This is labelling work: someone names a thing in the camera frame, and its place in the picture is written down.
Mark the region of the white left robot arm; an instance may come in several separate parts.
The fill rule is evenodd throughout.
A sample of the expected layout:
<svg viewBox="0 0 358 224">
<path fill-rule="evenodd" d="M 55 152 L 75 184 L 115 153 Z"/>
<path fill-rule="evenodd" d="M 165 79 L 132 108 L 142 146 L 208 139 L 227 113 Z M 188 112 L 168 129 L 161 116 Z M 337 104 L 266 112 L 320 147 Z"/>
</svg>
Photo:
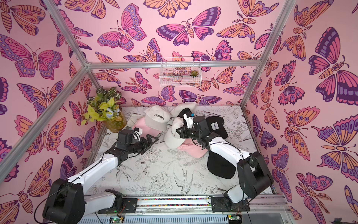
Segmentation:
<svg viewBox="0 0 358 224">
<path fill-rule="evenodd" d="M 122 193 L 108 189 L 96 195 L 87 192 L 98 180 L 129 158 L 143 155 L 158 137 L 150 134 L 140 136 L 138 128 L 118 133 L 117 141 L 105 151 L 102 157 L 76 175 L 57 179 L 51 186 L 45 200 L 43 218 L 47 223 L 77 224 L 91 213 L 99 211 L 121 211 Z"/>
</svg>

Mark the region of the white Colorado cap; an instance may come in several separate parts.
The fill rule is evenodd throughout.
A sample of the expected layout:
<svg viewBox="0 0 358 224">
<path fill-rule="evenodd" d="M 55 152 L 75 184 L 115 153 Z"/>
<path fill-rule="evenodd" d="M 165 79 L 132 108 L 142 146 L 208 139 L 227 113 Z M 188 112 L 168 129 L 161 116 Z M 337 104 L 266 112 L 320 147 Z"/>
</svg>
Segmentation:
<svg viewBox="0 0 358 224">
<path fill-rule="evenodd" d="M 172 126 L 166 132 L 164 136 L 164 142 L 170 149 L 175 149 L 181 146 L 185 139 L 180 137 L 180 134 L 177 133 L 178 128 L 182 128 L 184 126 L 184 121 L 182 118 L 177 117 L 172 122 Z"/>
<path fill-rule="evenodd" d="M 145 124 L 155 130 L 165 131 L 171 114 L 159 105 L 145 109 Z"/>
</svg>

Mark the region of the black cap with white patch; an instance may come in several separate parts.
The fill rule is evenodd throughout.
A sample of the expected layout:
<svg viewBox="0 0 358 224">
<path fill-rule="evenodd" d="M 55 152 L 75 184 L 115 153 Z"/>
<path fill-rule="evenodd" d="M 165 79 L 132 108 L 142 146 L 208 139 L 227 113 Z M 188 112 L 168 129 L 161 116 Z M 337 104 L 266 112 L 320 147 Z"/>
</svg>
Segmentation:
<svg viewBox="0 0 358 224">
<path fill-rule="evenodd" d="M 214 132 L 221 136 L 223 139 L 228 137 L 226 129 L 224 127 L 225 121 L 219 116 L 210 116 L 206 118 L 210 132 Z"/>
</svg>

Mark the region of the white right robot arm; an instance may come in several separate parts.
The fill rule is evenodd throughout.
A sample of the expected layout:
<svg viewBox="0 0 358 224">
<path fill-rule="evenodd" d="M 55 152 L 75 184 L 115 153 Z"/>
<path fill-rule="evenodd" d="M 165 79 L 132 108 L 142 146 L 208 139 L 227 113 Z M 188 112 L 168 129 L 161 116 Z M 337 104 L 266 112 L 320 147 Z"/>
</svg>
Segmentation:
<svg viewBox="0 0 358 224">
<path fill-rule="evenodd" d="M 249 209 L 246 205 L 273 184 L 273 177 L 259 152 L 249 153 L 227 141 L 221 117 L 182 116 L 184 124 L 175 129 L 182 139 L 191 139 L 209 152 L 208 170 L 217 177 L 238 177 L 238 184 L 223 197 L 211 199 L 212 208 L 225 211 Z"/>
</svg>

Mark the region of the plain black cap back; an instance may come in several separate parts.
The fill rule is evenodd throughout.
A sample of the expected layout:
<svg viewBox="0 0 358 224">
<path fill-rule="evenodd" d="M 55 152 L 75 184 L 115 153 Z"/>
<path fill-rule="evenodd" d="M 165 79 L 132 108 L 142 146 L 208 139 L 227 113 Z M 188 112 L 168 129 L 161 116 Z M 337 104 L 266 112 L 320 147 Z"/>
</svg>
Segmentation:
<svg viewBox="0 0 358 224">
<path fill-rule="evenodd" d="M 186 120 L 188 118 L 192 117 L 192 111 L 190 108 L 184 108 L 177 117 L 182 118 L 183 120 Z"/>
</svg>

